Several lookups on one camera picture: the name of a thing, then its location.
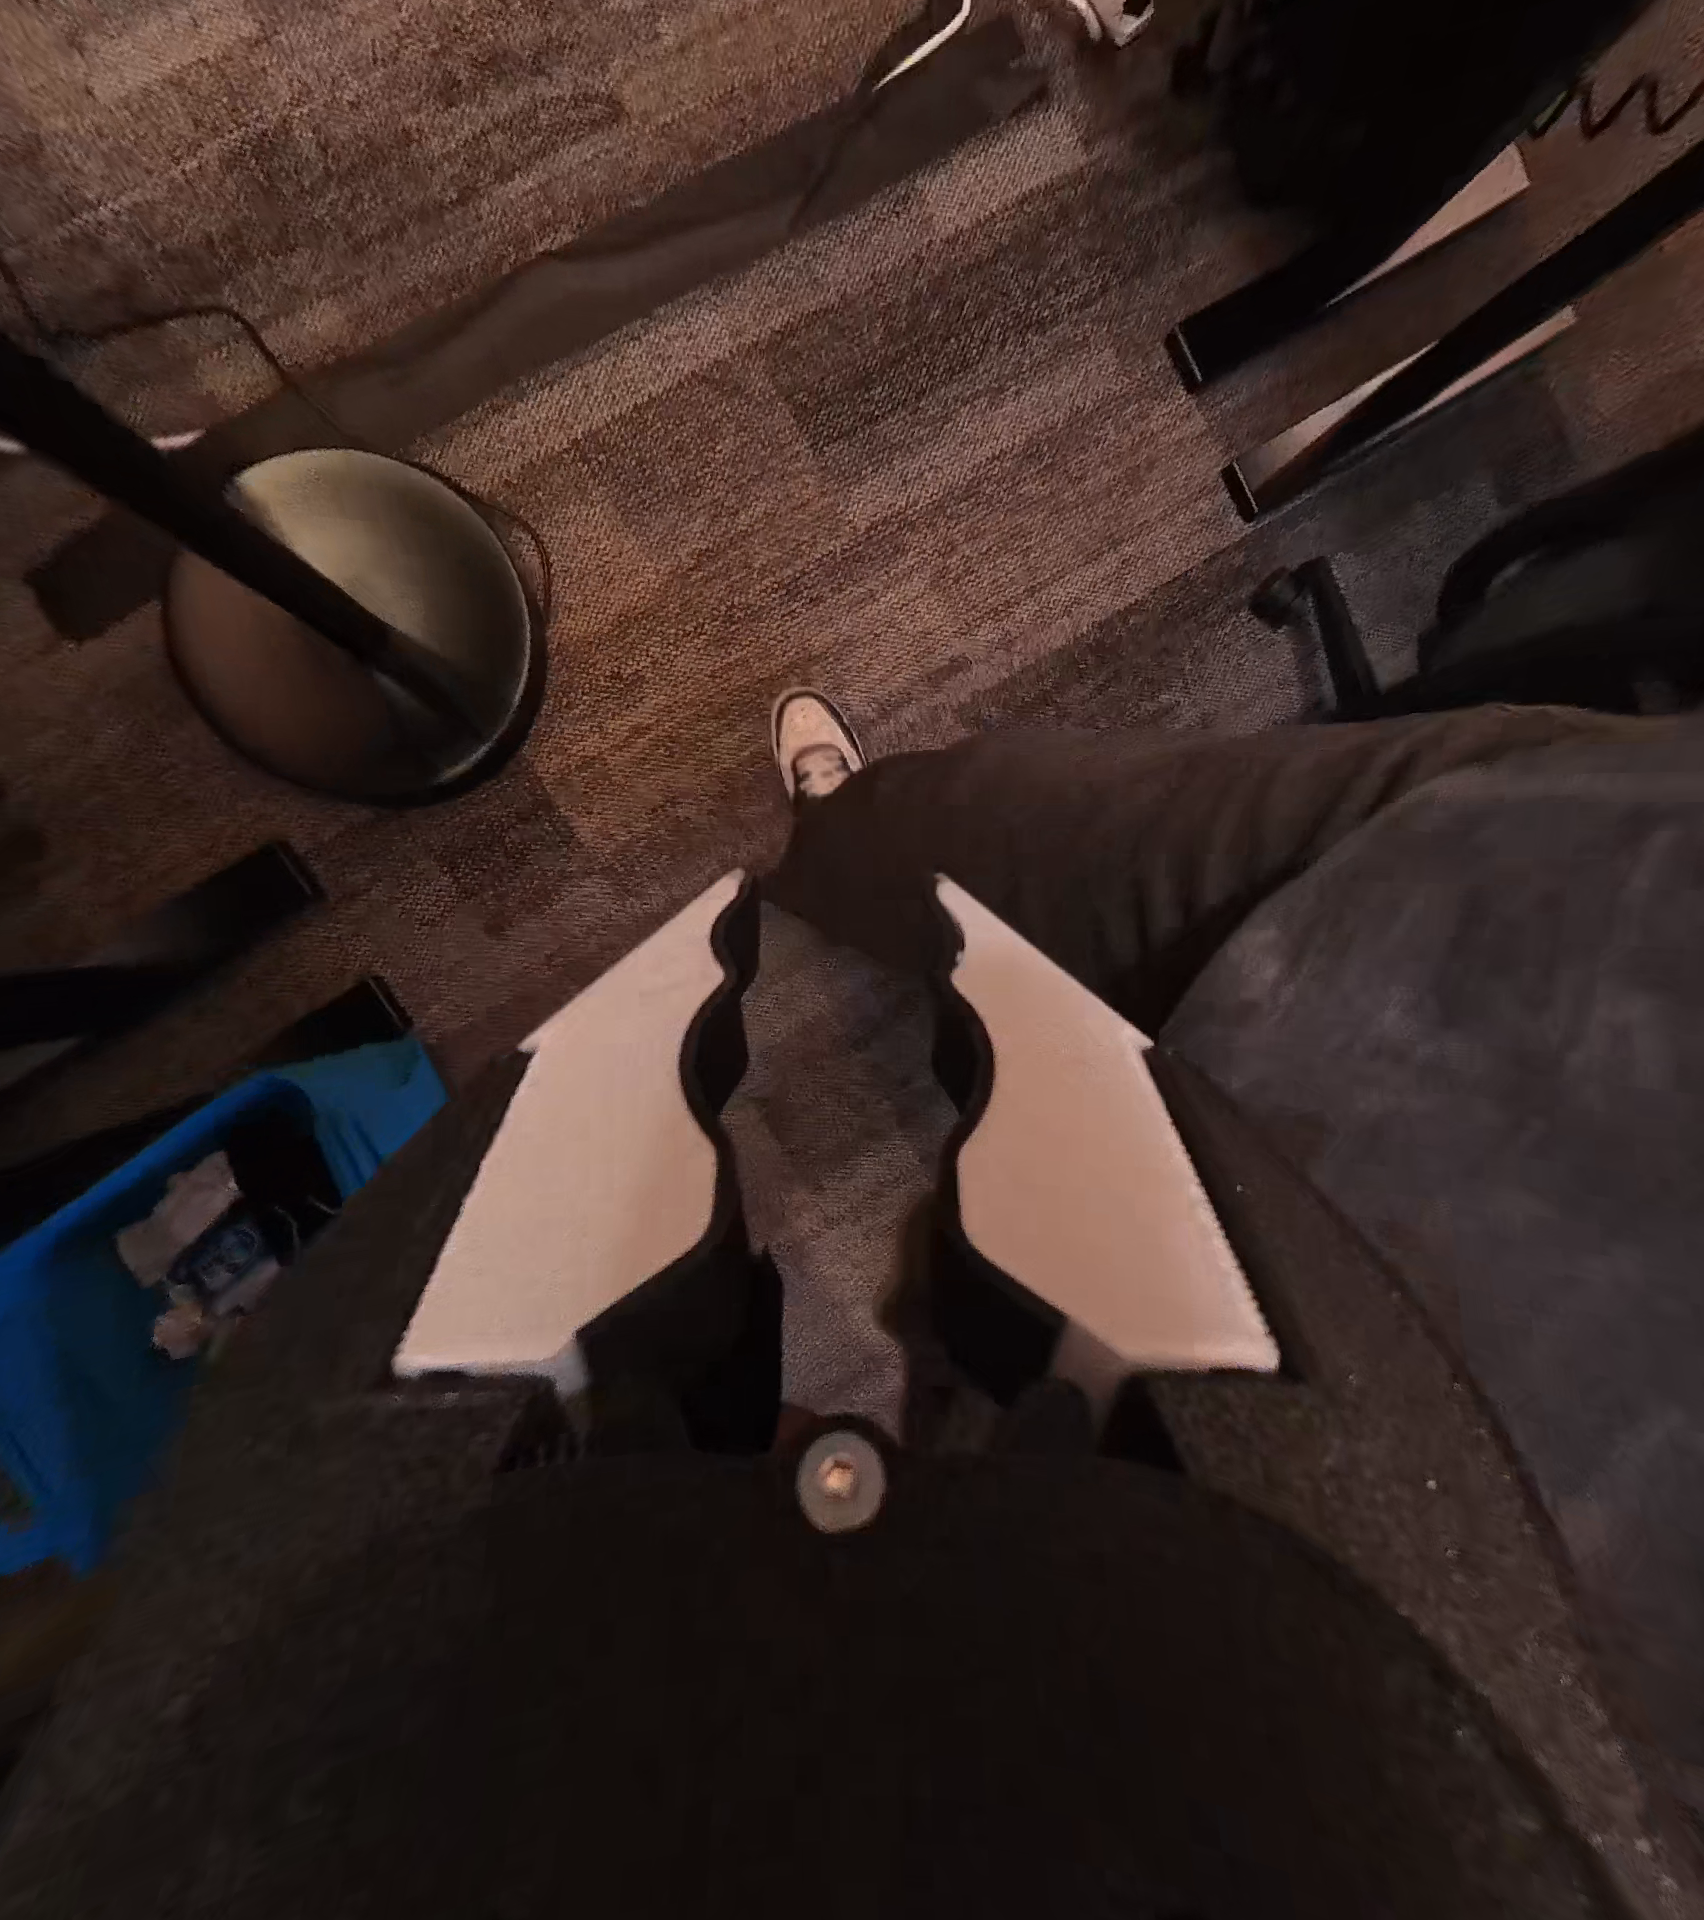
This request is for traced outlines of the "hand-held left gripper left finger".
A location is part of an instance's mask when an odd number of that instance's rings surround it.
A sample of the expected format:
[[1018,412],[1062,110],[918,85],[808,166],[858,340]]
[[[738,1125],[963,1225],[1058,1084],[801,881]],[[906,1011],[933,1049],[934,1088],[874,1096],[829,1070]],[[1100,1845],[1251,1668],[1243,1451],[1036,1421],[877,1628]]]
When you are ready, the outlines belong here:
[[753,886],[730,870],[519,1045],[520,1080],[388,1357],[397,1380],[583,1380],[583,1329],[718,1219],[693,1040],[738,1008]]

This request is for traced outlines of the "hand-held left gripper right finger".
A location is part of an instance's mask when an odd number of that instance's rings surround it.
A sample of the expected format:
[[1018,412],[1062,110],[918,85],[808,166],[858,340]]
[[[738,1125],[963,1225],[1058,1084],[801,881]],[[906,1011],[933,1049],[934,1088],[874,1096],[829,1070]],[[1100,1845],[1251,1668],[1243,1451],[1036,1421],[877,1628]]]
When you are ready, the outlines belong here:
[[952,877],[950,985],[981,1034],[954,1141],[961,1251],[1011,1303],[1057,1313],[1040,1368],[1077,1388],[1138,1374],[1275,1374],[1279,1341],[1151,1075],[1150,1040]]

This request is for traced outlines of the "person's leg in dark trousers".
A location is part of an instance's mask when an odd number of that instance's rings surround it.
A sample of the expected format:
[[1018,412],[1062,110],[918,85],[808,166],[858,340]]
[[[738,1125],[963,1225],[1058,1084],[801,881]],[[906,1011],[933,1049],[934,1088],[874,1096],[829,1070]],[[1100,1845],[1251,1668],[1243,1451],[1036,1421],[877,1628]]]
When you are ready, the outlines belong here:
[[1247,914],[1427,782],[1605,733],[1572,708],[1465,708],[1266,733],[992,728],[808,774],[767,898],[900,971],[954,881],[1142,1032]]

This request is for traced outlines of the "person's white shoe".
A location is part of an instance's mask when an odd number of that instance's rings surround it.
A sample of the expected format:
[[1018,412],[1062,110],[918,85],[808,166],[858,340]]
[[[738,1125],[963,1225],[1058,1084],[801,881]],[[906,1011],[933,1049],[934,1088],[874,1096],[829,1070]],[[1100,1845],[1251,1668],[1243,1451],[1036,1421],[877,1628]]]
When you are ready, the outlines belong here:
[[767,733],[773,767],[793,809],[833,794],[867,765],[854,724],[818,689],[793,685],[784,690],[771,708]]

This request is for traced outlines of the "blue plastic crate with trash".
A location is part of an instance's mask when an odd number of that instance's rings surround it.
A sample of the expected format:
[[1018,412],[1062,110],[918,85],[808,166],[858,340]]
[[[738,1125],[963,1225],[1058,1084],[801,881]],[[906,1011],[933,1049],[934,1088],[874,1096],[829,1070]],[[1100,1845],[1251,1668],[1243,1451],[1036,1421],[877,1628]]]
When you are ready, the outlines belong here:
[[350,1199],[443,1106],[414,1034],[253,1071],[0,1248],[0,1577],[92,1572],[183,1421],[195,1365],[152,1347],[114,1237],[243,1121],[290,1119]]

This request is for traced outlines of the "black pole stand round base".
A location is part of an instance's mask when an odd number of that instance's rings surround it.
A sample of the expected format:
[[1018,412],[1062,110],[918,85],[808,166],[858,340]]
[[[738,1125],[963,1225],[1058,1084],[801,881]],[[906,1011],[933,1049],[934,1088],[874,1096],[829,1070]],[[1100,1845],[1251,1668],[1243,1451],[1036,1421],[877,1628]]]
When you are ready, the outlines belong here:
[[546,697],[546,617],[479,508],[358,446],[213,482],[0,333],[0,435],[170,541],[173,676],[243,761],[420,809],[491,778]]

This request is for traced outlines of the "black office chair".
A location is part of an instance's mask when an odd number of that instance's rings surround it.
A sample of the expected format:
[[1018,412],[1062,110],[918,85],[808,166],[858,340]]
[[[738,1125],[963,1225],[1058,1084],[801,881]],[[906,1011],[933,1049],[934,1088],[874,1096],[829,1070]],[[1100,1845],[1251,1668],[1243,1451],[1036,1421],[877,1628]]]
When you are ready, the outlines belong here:
[[1441,580],[1415,669],[1384,685],[1328,560],[1271,572],[1247,612],[1312,635],[1328,720],[1460,708],[1641,709],[1704,700],[1704,424],[1501,521]]

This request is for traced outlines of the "black desk leg frame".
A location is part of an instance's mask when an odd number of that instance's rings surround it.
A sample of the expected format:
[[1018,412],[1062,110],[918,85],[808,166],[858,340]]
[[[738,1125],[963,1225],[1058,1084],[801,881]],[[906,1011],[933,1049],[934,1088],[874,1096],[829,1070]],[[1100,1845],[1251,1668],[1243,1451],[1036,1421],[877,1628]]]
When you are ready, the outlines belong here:
[[[1688,103],[1704,106],[1704,85]],[[1415,229],[1428,228],[1442,207],[1420,195],[1408,207],[1369,210],[1254,283],[1183,316],[1166,332],[1166,354],[1184,392],[1197,394],[1258,362],[1319,322],[1349,294],[1389,276]],[[1247,524],[1266,519],[1417,417],[1537,354],[1563,332],[1570,309],[1593,285],[1699,213],[1704,136],[1428,344],[1323,406],[1256,456],[1227,464],[1223,491],[1236,514]]]
[[77,963],[0,971],[0,1052],[117,1036],[323,901],[310,863],[266,841]]

